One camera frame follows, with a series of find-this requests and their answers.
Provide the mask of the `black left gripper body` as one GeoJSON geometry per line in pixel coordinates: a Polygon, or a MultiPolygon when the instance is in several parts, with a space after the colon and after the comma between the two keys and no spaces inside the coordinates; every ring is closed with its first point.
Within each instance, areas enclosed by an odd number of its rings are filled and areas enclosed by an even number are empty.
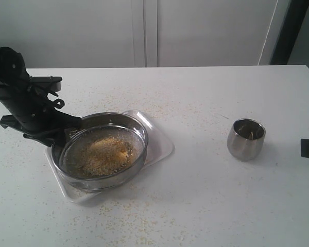
{"type": "Polygon", "coordinates": [[[43,97],[33,90],[1,86],[0,102],[10,112],[1,118],[0,125],[23,133],[24,138],[53,144],[67,125],[66,114],[44,103],[43,97]]]}

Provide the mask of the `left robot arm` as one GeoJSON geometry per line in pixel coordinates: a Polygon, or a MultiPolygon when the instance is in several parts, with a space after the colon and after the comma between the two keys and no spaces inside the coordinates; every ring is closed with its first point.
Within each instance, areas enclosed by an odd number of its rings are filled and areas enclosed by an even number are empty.
{"type": "Polygon", "coordinates": [[[48,147],[64,147],[67,132],[81,127],[81,117],[60,111],[65,103],[58,97],[62,77],[35,77],[26,70],[23,56],[0,47],[0,102],[10,112],[0,120],[3,128],[23,133],[24,138],[48,147]]]}

